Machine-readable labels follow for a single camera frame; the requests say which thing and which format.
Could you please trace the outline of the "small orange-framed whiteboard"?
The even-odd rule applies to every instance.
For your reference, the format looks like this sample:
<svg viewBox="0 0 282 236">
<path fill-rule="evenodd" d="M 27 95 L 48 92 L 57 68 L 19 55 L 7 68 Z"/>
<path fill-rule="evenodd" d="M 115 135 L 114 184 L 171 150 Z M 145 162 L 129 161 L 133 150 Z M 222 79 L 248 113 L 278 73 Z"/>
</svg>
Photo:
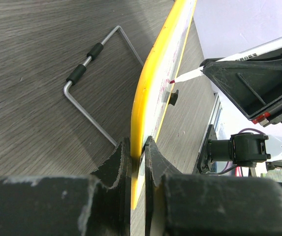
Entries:
<svg viewBox="0 0 282 236">
<path fill-rule="evenodd" d="M 63 88 L 65 97 L 115 146 L 116 141 L 69 93 L 69 89 L 80 80 L 88 64 L 97 58 L 106 42 L 116 32 L 120 32 L 142 65 L 130 120 L 131 209 L 137 207 L 145 182 L 145 142 L 149 137 L 157 140 L 168 105 L 174 105 L 178 99 L 178 92 L 173 91 L 172 81 L 177 78 L 179 72 L 195 6 L 194 0 L 175 1 L 145 61 L 141 60 L 123 28 L 115 26 L 102 41 L 92 47 L 86 60 L 68 76 Z"/>
</svg>

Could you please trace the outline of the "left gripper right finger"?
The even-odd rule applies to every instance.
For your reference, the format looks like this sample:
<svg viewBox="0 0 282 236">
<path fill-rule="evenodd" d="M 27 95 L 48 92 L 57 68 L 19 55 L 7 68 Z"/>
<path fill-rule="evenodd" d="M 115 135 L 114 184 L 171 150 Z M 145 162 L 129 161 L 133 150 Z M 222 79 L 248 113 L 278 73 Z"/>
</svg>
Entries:
<svg viewBox="0 0 282 236">
<path fill-rule="evenodd" d="M 258 177 L 181 173 L 145 142 L 145 235 L 282 236 L 282 187 Z"/>
</svg>

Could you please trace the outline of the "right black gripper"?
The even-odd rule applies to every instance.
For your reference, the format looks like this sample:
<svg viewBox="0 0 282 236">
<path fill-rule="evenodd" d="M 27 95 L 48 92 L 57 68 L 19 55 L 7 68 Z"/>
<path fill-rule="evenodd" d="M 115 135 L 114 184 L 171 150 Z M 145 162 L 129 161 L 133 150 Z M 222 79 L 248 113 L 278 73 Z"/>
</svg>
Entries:
<svg viewBox="0 0 282 236">
<path fill-rule="evenodd" d="M 254 124 L 282 123 L 282 58 L 215 61 L 201 64 L 203 73 Z"/>
</svg>

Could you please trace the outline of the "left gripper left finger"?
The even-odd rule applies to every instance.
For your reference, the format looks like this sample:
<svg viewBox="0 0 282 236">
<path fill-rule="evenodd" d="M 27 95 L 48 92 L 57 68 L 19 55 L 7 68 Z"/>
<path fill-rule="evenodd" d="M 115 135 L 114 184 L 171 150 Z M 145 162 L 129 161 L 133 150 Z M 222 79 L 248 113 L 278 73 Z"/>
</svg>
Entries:
<svg viewBox="0 0 282 236">
<path fill-rule="evenodd" d="M 87 175 L 0 177 L 0 236 L 130 235 L 130 141 Z"/>
</svg>

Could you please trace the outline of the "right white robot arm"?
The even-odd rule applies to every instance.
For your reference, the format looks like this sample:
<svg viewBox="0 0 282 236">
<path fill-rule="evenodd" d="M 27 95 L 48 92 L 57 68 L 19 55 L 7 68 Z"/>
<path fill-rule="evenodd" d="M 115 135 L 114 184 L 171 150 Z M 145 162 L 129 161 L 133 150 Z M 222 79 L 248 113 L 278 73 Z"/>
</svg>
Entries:
<svg viewBox="0 0 282 236">
<path fill-rule="evenodd" d="M 262 126 L 282 123 L 282 55 L 247 61 L 201 63 L 203 73 L 223 92 L 237 109 L 253 123 Z M 214 161 L 231 160 L 236 167 L 255 167 L 272 158 L 266 150 L 268 136 L 234 134 L 229 140 L 208 140 L 206 160 L 199 158 L 201 173 Z"/>
</svg>

